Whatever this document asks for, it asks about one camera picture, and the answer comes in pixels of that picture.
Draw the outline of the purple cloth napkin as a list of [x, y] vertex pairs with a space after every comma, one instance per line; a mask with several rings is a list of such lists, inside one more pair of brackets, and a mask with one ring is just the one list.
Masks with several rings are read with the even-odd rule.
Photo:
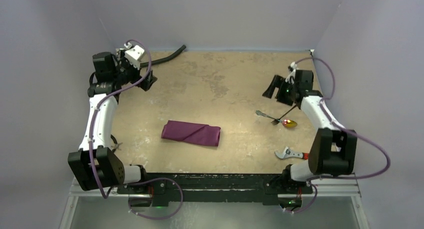
[[220, 135], [219, 126], [175, 120], [169, 120], [161, 132], [162, 139], [206, 147], [218, 147]]

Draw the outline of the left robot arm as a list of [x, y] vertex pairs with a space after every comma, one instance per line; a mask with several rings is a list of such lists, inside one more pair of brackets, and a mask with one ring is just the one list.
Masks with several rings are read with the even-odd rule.
[[138, 194], [146, 192], [149, 180], [141, 165], [124, 165], [112, 151], [112, 125], [123, 85], [141, 87], [148, 91], [157, 80], [151, 70], [152, 62], [143, 68], [142, 58], [148, 51], [136, 47], [119, 49], [116, 53], [100, 52], [92, 57], [94, 73], [87, 90], [89, 117], [85, 133], [76, 152], [67, 162], [84, 191], [129, 184]]

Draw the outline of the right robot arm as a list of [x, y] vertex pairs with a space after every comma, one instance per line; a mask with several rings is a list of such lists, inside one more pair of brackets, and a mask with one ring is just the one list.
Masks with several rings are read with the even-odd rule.
[[288, 167], [289, 174], [280, 185], [288, 193], [300, 187], [301, 182], [321, 175], [350, 175], [354, 169], [357, 138], [353, 130], [337, 125], [327, 111], [324, 97], [313, 88], [314, 74], [310, 70], [294, 69], [287, 77], [274, 75], [263, 97], [275, 97], [279, 103], [299, 108], [316, 129], [308, 159]]

